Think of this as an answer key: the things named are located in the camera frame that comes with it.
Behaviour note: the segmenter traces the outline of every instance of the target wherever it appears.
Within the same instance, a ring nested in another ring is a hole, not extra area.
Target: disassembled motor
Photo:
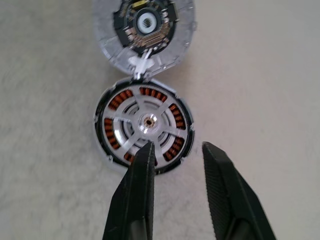
[[[170,87],[152,76],[178,64],[196,28],[192,0],[95,0],[102,51],[132,75],[107,89],[94,116],[108,162],[128,167],[147,142],[155,144],[155,171],[179,165],[193,146],[193,118]]]

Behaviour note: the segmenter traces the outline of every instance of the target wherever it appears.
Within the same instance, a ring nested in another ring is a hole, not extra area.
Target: black circuit board
[[[176,5],[170,0],[122,0],[119,11],[113,13],[113,26],[121,44],[139,56],[149,49],[152,54],[164,50],[174,37],[178,21]]]

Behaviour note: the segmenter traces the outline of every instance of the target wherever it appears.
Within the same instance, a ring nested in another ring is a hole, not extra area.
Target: circuit board
[[[142,56],[164,50],[174,37],[179,21],[176,5],[170,0],[122,0],[113,13],[113,26],[123,45]]]

